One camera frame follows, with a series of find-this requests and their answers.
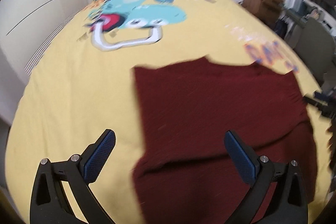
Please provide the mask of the dark red knit sweater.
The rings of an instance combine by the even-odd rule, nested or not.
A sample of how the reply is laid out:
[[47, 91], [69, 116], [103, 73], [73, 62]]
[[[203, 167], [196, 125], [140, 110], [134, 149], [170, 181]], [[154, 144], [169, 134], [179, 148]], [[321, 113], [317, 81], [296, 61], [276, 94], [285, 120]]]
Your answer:
[[145, 152], [133, 183], [146, 223], [224, 223], [245, 196], [226, 149], [235, 131], [258, 154], [298, 162], [308, 201], [318, 172], [313, 128], [292, 72], [197, 60], [134, 68]]

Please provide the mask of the grey desk chair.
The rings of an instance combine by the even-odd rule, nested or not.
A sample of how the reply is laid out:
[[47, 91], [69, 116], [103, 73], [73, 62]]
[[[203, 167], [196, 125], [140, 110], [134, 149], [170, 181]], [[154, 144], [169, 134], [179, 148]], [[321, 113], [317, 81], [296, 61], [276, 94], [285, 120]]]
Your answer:
[[294, 51], [321, 86], [334, 58], [335, 41], [330, 32], [321, 23], [309, 18]]

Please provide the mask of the wooden nightstand cabinet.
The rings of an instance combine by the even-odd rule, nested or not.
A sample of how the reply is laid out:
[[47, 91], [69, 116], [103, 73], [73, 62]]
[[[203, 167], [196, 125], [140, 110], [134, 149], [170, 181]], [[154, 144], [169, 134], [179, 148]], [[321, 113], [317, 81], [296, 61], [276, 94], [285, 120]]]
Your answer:
[[243, 0], [242, 6], [269, 27], [273, 27], [281, 12], [283, 0]]

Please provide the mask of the yellow dinosaur bed cover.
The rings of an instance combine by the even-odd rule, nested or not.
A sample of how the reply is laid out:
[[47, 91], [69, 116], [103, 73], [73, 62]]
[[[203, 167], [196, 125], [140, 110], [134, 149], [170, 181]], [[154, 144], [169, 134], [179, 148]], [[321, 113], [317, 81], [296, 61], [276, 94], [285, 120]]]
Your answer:
[[[91, 186], [117, 223], [146, 223], [133, 183], [145, 152], [134, 68], [158, 69], [206, 58], [228, 66], [258, 63], [292, 72], [302, 96], [318, 84], [275, 33], [232, 0], [94, 0], [52, 40], [19, 102], [5, 157], [7, 186], [24, 221], [30, 220], [41, 159], [81, 153], [105, 129], [116, 146]], [[306, 105], [317, 152], [309, 221], [326, 204], [330, 185], [329, 122]]]

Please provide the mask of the white wardrobe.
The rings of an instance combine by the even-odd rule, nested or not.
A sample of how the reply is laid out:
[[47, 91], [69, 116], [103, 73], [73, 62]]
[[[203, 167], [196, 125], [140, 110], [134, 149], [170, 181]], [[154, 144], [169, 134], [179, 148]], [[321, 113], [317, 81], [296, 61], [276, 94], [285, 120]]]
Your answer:
[[1, 50], [23, 83], [34, 53], [87, 4], [88, 0], [1, 0]]

